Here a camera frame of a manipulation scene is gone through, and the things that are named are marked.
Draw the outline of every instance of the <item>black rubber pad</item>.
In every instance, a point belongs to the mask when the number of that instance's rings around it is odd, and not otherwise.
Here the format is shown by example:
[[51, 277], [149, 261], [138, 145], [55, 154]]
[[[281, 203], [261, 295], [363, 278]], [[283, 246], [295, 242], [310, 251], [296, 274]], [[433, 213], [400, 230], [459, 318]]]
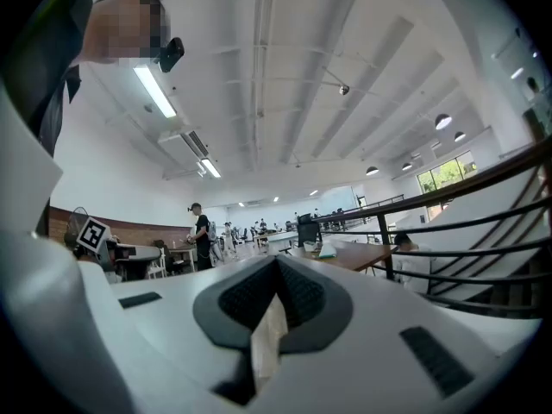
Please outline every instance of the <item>black rubber pad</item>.
[[425, 328], [413, 327], [399, 334], [443, 397], [451, 396], [474, 379], [474, 376]]
[[136, 296], [131, 296], [129, 298], [122, 298], [119, 299], [119, 304], [121, 304], [122, 308], [130, 308], [130, 307], [136, 307], [138, 305], [147, 304], [149, 302], [153, 302], [154, 300], [161, 299], [162, 297], [155, 293], [155, 292], [149, 292], [144, 294], [138, 294]]

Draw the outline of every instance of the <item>window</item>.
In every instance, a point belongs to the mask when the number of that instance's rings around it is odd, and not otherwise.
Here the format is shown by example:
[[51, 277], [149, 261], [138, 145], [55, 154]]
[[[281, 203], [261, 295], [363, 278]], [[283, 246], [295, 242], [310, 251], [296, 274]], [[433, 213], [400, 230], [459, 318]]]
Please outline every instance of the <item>window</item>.
[[[474, 157], [471, 152], [457, 156], [453, 160], [441, 164], [439, 167], [420, 173], [417, 180], [422, 188], [422, 193], [435, 191], [455, 184], [463, 179], [470, 178], [477, 173], [477, 166], [474, 163]], [[450, 201], [430, 205], [427, 207], [430, 221], [438, 216], [449, 206]]]

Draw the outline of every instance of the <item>black pants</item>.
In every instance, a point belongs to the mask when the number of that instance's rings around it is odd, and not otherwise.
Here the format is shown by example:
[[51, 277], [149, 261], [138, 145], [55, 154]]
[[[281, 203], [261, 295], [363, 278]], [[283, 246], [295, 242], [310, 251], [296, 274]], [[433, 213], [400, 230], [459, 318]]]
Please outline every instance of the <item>black pants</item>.
[[209, 256], [210, 246], [198, 247], [198, 271], [209, 270], [212, 268]]

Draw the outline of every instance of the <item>fan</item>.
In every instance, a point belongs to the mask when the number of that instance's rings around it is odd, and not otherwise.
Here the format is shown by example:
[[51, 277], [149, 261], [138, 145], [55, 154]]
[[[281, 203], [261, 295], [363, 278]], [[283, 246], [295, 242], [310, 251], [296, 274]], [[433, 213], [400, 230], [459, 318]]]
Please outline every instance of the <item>fan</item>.
[[69, 216], [66, 233], [63, 236], [63, 242], [71, 251], [78, 246], [77, 238], [80, 234], [80, 230], [85, 226], [87, 219], [88, 213], [82, 207], [77, 207]]

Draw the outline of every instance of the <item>seated person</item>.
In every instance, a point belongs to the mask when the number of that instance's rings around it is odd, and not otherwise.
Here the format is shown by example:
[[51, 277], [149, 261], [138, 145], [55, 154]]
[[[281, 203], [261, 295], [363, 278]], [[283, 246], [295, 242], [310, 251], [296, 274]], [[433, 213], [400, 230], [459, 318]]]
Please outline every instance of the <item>seated person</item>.
[[[425, 244], [415, 244], [408, 235], [401, 231], [395, 235], [395, 245], [401, 252], [422, 251], [429, 252], [431, 248]], [[393, 267], [396, 270], [405, 270], [406, 272], [431, 274], [431, 262], [435, 258], [426, 256], [393, 256]], [[430, 281], [428, 279], [413, 278], [403, 274], [398, 274], [399, 282], [413, 292], [427, 294]]]

